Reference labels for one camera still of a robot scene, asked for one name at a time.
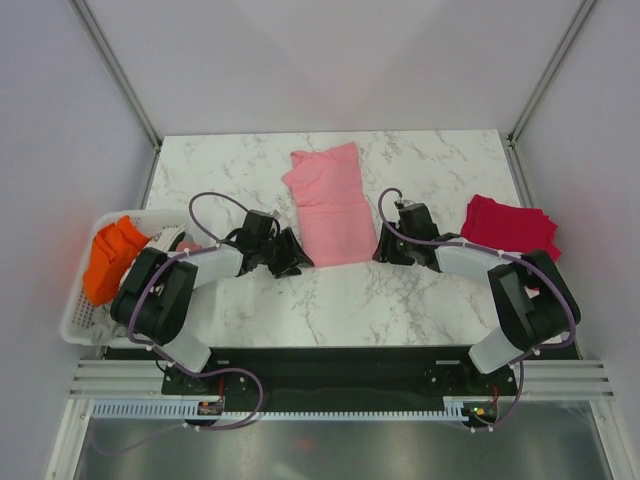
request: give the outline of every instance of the marble tabletop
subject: marble tabletop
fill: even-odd
[[[204,190],[248,208],[278,210],[299,238],[296,207],[281,181],[294,150],[355,142],[364,194],[374,209],[389,186],[424,202],[441,232],[459,232],[474,194],[519,205],[495,130],[207,135],[165,138],[147,208],[186,209]],[[196,214],[219,235],[242,224],[230,203],[203,198]],[[397,218],[392,198],[388,216]],[[266,267],[194,292],[188,327],[210,346],[453,345],[498,325],[489,289],[418,266],[376,262],[307,269],[275,280]]]

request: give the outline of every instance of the laundry basket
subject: laundry basket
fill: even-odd
[[[65,308],[64,317],[60,332],[62,338],[68,343],[79,345],[92,345],[87,330],[93,326],[92,314],[94,307],[89,303],[82,286],[82,275],[89,265],[89,255],[91,253],[91,243],[98,231],[107,225],[117,222],[124,215],[129,215],[131,222],[144,235],[150,237],[155,235],[166,225],[186,224],[189,226],[189,215],[185,210],[127,210],[123,212],[108,213],[100,218],[93,229],[88,245],[82,255],[82,261],[78,266],[73,289],[69,301]],[[127,338],[117,338],[107,342],[105,345],[113,348],[133,348],[140,345],[133,344]]]

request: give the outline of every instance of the white marble surface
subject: white marble surface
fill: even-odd
[[[441,232],[460,230],[475,193],[519,205],[498,133],[489,130],[167,137],[148,208],[186,208],[192,195],[216,190],[248,208],[277,209],[283,227],[298,235],[295,204],[281,181],[290,153],[351,141],[378,235],[373,205],[389,186],[426,203]],[[220,235],[243,220],[232,204],[198,202],[198,217]],[[392,198],[387,206],[395,219]],[[260,267],[199,290],[188,324],[210,346],[469,344],[497,326],[488,289],[418,266],[368,262],[281,280]]]

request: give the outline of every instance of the gray floor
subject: gray floor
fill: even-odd
[[[101,420],[95,438],[118,449],[165,425]],[[575,403],[521,404],[489,434],[436,423],[259,422],[223,433],[180,429],[117,458],[88,448],[84,460],[91,480],[611,478],[590,409]]]

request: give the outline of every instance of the pink cloth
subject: pink cloth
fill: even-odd
[[[296,151],[291,158],[293,170],[282,181],[298,207],[302,247],[316,267],[371,260],[377,240],[356,145]]]

